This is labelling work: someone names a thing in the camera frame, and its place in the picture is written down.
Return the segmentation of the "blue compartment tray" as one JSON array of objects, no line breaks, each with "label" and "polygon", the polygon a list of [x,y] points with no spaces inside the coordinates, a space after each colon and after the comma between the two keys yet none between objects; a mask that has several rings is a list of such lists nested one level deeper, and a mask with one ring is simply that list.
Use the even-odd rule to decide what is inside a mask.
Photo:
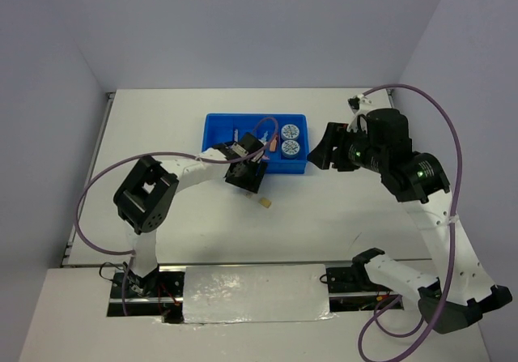
[{"label": "blue compartment tray", "polygon": [[[270,157],[268,174],[304,174],[309,153],[307,120],[303,114],[298,113],[209,113],[206,115],[202,151],[217,143],[233,141],[233,130],[239,130],[239,136],[253,132],[257,123],[264,117],[274,117],[278,123],[278,147],[275,153],[265,151]],[[301,152],[297,159],[284,159],[281,153],[283,140],[280,137],[281,128],[293,123],[300,128],[300,136],[297,142],[301,146]]]}]

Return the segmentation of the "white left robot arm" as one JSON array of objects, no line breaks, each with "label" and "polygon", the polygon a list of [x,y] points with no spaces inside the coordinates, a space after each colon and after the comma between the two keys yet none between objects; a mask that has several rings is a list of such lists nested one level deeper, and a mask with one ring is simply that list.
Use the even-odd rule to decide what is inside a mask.
[{"label": "white left robot arm", "polygon": [[216,144],[192,158],[158,161],[146,155],[137,161],[113,198],[118,216],[131,227],[133,262],[129,265],[128,288],[140,296],[156,291],[157,232],[174,197],[189,187],[219,179],[257,193],[267,168],[262,159],[264,146],[261,140],[246,133],[237,142]]}]

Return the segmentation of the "silver foil sheet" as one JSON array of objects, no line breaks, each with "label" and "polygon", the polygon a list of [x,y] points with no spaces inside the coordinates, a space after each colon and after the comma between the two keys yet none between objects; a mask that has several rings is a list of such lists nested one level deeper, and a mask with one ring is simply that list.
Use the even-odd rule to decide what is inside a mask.
[{"label": "silver foil sheet", "polygon": [[183,317],[189,324],[315,322],[333,316],[323,265],[190,266]]}]

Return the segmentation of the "blue jar sideways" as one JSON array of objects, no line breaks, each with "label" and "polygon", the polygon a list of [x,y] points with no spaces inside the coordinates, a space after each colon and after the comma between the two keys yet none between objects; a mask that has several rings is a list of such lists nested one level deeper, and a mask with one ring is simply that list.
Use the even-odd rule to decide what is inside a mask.
[{"label": "blue jar sideways", "polygon": [[300,152],[301,146],[296,140],[288,139],[283,141],[281,144],[281,153],[284,159],[297,159]]}]

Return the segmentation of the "yellow eraser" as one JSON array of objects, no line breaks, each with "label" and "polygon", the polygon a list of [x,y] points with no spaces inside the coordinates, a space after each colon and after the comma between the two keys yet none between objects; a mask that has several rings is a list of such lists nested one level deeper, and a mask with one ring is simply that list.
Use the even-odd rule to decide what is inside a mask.
[{"label": "yellow eraser", "polygon": [[265,208],[269,208],[272,204],[272,202],[268,198],[261,198],[259,200],[259,203]]}]

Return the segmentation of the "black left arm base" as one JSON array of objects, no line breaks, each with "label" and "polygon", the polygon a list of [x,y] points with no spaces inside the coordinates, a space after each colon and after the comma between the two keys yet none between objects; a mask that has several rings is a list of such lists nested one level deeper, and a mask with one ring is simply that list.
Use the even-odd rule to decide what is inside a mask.
[{"label": "black left arm base", "polygon": [[[112,277],[108,298],[107,317],[125,317],[121,301],[124,273],[118,270]],[[144,295],[126,286],[125,309],[128,317],[157,317],[168,324],[184,322],[183,288],[184,271],[165,271],[159,275],[154,289]]]}]

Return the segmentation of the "orange clear case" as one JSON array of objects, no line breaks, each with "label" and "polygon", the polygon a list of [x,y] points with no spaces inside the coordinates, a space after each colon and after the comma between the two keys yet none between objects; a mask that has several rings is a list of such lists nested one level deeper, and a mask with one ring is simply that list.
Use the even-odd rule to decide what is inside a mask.
[{"label": "orange clear case", "polygon": [[275,153],[278,147],[278,136],[276,135],[269,146],[270,153]]}]

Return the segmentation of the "blue jar patterned lid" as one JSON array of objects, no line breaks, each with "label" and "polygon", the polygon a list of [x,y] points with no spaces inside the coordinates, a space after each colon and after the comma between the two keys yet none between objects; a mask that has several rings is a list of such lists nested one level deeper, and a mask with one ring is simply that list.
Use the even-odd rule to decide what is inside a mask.
[{"label": "blue jar patterned lid", "polygon": [[293,124],[288,123],[284,125],[280,130],[280,137],[283,141],[293,140],[297,141],[300,136],[300,128]]}]

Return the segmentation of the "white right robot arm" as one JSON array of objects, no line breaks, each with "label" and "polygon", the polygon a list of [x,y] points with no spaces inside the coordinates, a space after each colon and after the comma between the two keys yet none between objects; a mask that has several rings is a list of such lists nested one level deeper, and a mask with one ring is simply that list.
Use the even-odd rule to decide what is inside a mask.
[{"label": "white right robot arm", "polygon": [[433,322],[439,334],[467,328],[485,313],[509,304],[511,292],[483,269],[452,210],[453,195],[440,162],[414,151],[406,116],[397,109],[378,109],[363,95],[348,103],[353,119],[347,124],[330,122],[308,162],[321,170],[365,168],[380,174],[382,185],[421,233],[437,271],[423,274],[373,248],[353,258],[353,284],[361,290],[388,287],[415,304],[427,323],[444,297],[445,305]]}]

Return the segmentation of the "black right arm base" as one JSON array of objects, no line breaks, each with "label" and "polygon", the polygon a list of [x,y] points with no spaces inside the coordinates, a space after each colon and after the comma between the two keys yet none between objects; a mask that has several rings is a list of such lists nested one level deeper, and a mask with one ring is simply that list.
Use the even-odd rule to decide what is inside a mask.
[{"label": "black right arm base", "polygon": [[363,292],[353,266],[331,266],[319,277],[320,283],[327,287],[330,295],[344,295]]}]

